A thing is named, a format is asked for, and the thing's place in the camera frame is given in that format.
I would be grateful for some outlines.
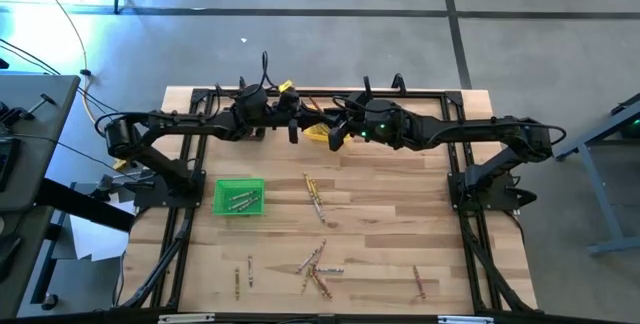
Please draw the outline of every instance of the wood plank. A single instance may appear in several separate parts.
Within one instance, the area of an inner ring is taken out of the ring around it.
[[[193,87],[168,87],[162,109],[188,109]],[[484,90],[463,91],[469,119],[492,115]],[[331,100],[318,98],[321,106]],[[435,100],[398,99],[420,114],[441,118]],[[222,100],[222,105],[229,105]],[[413,152],[393,150],[360,138],[334,153],[326,143],[299,136],[289,144],[286,130],[267,131],[262,142],[229,143],[209,138],[204,168],[207,185],[196,213],[186,262],[181,311],[469,314],[472,312],[458,218],[450,209],[449,171],[444,146]],[[192,142],[195,155],[197,140]],[[154,147],[178,157],[181,136],[163,137]],[[498,143],[474,143],[476,162],[500,150]],[[302,172],[316,180],[328,225],[318,220]],[[260,177],[266,183],[260,217],[215,217],[215,180]],[[157,262],[166,209],[149,210],[134,226],[125,257],[121,301],[131,296]],[[487,213],[495,263],[522,299],[535,307],[520,232],[502,213]],[[341,276],[325,275],[333,300],[313,284],[301,294],[298,265],[327,239],[320,265],[340,266]],[[247,281],[253,256],[254,286]],[[412,266],[422,277],[426,299],[418,296]],[[489,296],[479,263],[485,303]],[[175,263],[170,267],[168,296]],[[235,267],[240,269],[240,300],[235,300]]]

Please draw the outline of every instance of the floor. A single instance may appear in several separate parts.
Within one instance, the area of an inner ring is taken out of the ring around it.
[[[61,1],[93,8],[112,3]],[[428,10],[439,17],[114,16],[102,14],[106,7],[98,14],[72,14],[97,78],[92,93],[123,110],[157,108],[168,85],[235,85],[240,75],[257,80],[263,50],[269,52],[269,72],[277,81],[357,86],[369,75],[373,86],[386,87],[400,72],[411,88],[470,85],[490,91],[497,115],[561,125],[569,137],[595,126],[616,103],[638,91],[637,15],[631,20],[456,18],[462,45],[454,47],[446,17],[451,1],[447,5],[445,0],[124,1],[145,8]],[[458,11],[635,12],[640,0],[455,0],[455,6]],[[10,12],[0,11],[0,36],[61,72],[77,73],[83,66],[74,33],[54,6],[17,5]],[[15,70],[33,70],[9,58]],[[61,141],[112,162],[79,100]],[[578,158],[526,165],[517,172],[521,186],[539,196],[522,210],[521,221],[540,308],[553,314],[637,321],[640,251],[587,255],[586,245],[605,240],[607,231]],[[69,183],[98,180],[103,173],[103,166],[61,148],[48,176]],[[613,170],[607,180],[620,175]],[[634,198],[627,195],[623,199],[629,203],[619,206],[629,233],[639,229],[640,221],[633,219],[640,216]],[[116,261],[61,263],[51,286],[61,296],[58,307],[43,312],[25,303],[20,315],[107,308],[117,271]]]

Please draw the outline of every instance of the wooden tabletop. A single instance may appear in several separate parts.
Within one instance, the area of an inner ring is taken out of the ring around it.
[[[168,87],[162,109],[186,113],[193,89]],[[491,116],[487,91],[462,93],[468,119]],[[332,106],[329,99],[316,101]],[[416,113],[441,118],[436,100],[395,101]],[[299,138],[297,145],[290,144],[286,129],[268,130],[262,142],[209,138],[204,165],[207,185],[191,234],[180,311],[472,313],[460,227],[449,207],[445,146],[394,151],[355,138],[334,153],[327,143],[302,134]],[[154,147],[173,158],[179,156],[181,144],[181,136],[172,136],[159,139]],[[500,150],[498,143],[472,146],[478,163]],[[314,211],[303,172],[317,182],[326,225]],[[263,216],[212,215],[215,180],[235,177],[264,178]],[[151,209],[134,226],[121,302],[157,262],[166,216],[166,209]],[[536,307],[518,228],[499,212],[488,212],[487,223],[496,266],[522,300]],[[344,268],[342,275],[323,276],[333,294],[331,300],[323,299],[312,282],[301,294],[303,276],[295,274],[323,239],[327,244],[318,265]],[[253,287],[248,283],[248,255],[253,256]],[[422,277],[426,299],[419,297],[413,265]],[[235,298],[236,267],[240,268],[239,300]],[[486,276],[482,269],[478,272],[483,298],[489,303]],[[163,300],[169,295],[172,276],[173,266]]]

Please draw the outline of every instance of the concrete floor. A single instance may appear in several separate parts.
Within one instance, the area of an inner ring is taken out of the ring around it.
[[[63,1],[109,5],[112,0]],[[146,7],[445,8],[444,0],[131,2]],[[638,3],[640,0],[456,0],[459,10],[505,11],[634,11],[640,10]],[[168,85],[232,85],[240,75],[257,80],[263,50],[270,55],[271,77],[276,81],[291,78],[299,86],[354,86],[369,75],[374,86],[386,87],[400,72],[411,88],[460,88],[447,19],[72,18],[97,77],[92,93],[117,109],[157,108]],[[47,23],[44,29],[42,22]],[[572,137],[595,126],[617,102],[638,91],[640,21],[461,20],[460,27],[471,84],[474,89],[490,91],[498,115],[530,116],[561,125]],[[76,73],[81,68],[79,45],[54,7],[0,14],[0,36],[59,71]],[[31,70],[28,64],[13,62],[16,69]],[[79,100],[61,141],[111,162]],[[636,322],[640,317],[640,251],[587,255],[585,246],[607,239],[607,232],[577,159],[549,160],[517,170],[523,176],[521,186],[539,196],[524,208],[521,220],[539,306],[553,314]],[[69,183],[98,180],[104,172],[104,167],[61,148],[48,175]],[[573,178],[572,183],[561,186],[557,179],[566,177]],[[637,207],[622,209],[624,218],[640,216]],[[626,229],[637,231],[638,225],[633,224],[639,221],[630,222]],[[61,296],[59,306],[42,312],[38,306],[25,304],[20,314],[107,308],[117,268],[115,261],[60,263],[51,286]]]

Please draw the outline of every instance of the green container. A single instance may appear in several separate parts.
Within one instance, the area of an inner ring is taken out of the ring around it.
[[[250,196],[229,200],[237,195],[255,190],[256,193]],[[234,204],[241,203],[249,198],[259,197],[259,199],[249,205],[243,211],[231,210]],[[264,179],[218,179],[213,196],[213,215],[262,215],[264,212]]]

